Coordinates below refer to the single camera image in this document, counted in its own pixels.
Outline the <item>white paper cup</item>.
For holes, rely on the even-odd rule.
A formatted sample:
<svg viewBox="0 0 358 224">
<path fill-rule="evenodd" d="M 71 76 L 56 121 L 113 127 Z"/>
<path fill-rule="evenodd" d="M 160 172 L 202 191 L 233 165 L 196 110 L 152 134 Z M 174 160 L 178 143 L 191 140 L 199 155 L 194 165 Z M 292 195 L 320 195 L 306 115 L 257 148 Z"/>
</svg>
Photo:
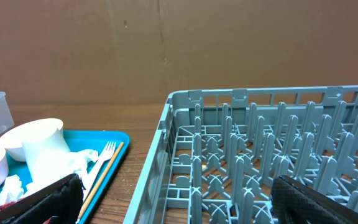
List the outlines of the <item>white paper cup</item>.
<svg viewBox="0 0 358 224">
<path fill-rule="evenodd" d="M 57 127 L 46 125 L 27 128 L 21 143 L 33 182 L 60 179 L 58 169 L 71 151 Z"/>
</svg>

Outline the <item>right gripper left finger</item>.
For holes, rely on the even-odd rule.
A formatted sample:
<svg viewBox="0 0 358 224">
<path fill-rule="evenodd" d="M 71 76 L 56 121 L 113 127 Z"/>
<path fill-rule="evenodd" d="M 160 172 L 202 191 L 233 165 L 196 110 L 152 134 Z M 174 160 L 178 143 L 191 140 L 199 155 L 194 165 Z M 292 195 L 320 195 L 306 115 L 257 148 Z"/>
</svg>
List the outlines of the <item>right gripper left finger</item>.
<svg viewBox="0 0 358 224">
<path fill-rule="evenodd" d="M 30 196 L 0 207 L 0 224 L 76 223 L 83 204 L 83 183 L 70 174 Z"/>
</svg>

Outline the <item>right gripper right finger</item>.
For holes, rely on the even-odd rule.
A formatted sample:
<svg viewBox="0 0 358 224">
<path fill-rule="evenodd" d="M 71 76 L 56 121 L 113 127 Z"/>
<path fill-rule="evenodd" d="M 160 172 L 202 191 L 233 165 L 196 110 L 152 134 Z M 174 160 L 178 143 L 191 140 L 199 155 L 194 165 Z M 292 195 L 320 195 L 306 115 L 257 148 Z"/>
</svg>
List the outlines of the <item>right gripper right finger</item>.
<svg viewBox="0 0 358 224">
<path fill-rule="evenodd" d="M 358 213 L 287 175 L 273 180 L 273 215 L 279 223 L 358 224 Z"/>
</svg>

